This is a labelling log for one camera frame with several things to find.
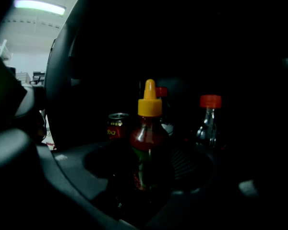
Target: yellow bottle cap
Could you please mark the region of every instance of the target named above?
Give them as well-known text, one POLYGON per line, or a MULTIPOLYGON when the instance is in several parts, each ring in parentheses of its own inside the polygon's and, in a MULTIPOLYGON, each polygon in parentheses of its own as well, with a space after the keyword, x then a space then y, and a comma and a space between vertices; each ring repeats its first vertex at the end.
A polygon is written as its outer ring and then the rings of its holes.
POLYGON ((156 97, 156 84, 152 79, 146 81, 144 99, 139 99, 138 115, 144 117, 162 115, 162 100, 156 97))

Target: soda can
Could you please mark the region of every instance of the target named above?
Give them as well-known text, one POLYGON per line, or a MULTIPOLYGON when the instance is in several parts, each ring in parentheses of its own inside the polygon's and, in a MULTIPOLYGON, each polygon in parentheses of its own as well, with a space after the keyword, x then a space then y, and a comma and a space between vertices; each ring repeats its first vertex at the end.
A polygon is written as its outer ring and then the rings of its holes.
POLYGON ((109 140, 124 138, 128 135, 129 114, 113 113, 108 116, 107 136, 109 140))

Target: white ceiling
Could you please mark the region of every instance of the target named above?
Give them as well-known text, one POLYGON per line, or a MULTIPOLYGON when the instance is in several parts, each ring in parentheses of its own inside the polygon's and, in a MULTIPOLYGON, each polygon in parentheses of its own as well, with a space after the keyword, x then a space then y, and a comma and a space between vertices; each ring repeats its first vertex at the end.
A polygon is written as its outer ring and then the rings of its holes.
POLYGON ((8 45, 51 46, 77 0, 39 1, 66 7, 64 15, 12 6, 2 20, 0 42, 7 39, 8 45))

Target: red bottle cap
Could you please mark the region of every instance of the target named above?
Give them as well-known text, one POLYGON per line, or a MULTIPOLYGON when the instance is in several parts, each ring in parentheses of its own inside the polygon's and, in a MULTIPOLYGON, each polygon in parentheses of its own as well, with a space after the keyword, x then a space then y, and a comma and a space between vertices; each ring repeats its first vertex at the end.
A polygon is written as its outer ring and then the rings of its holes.
POLYGON ((168 96, 167 87, 156 87, 156 95, 157 97, 167 97, 168 96))
POLYGON ((200 107, 213 109, 221 108, 222 98, 220 95, 215 94, 202 95, 200 99, 200 107))

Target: plastic bottle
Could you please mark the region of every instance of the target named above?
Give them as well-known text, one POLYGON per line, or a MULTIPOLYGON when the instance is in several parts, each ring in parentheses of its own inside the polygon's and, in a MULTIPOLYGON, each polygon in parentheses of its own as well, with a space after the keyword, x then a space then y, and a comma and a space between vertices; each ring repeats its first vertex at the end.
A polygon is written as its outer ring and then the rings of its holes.
POLYGON ((173 135, 174 126, 171 123, 171 108, 168 103, 168 89, 167 87, 156 87, 157 98, 162 100, 162 116, 161 125, 167 131, 169 136, 173 135))
POLYGON ((219 95, 208 94, 202 95, 200 99, 200 108, 204 120, 201 122, 196 132, 196 147, 201 151, 210 151, 220 146, 219 129, 217 128, 217 116, 222 107, 222 98, 219 95))
POLYGON ((133 150, 132 172, 135 186, 141 191, 155 191, 167 184, 169 173, 168 134, 161 126, 162 101, 156 98, 155 81, 145 84, 144 98, 139 99, 141 125, 130 135, 133 150))

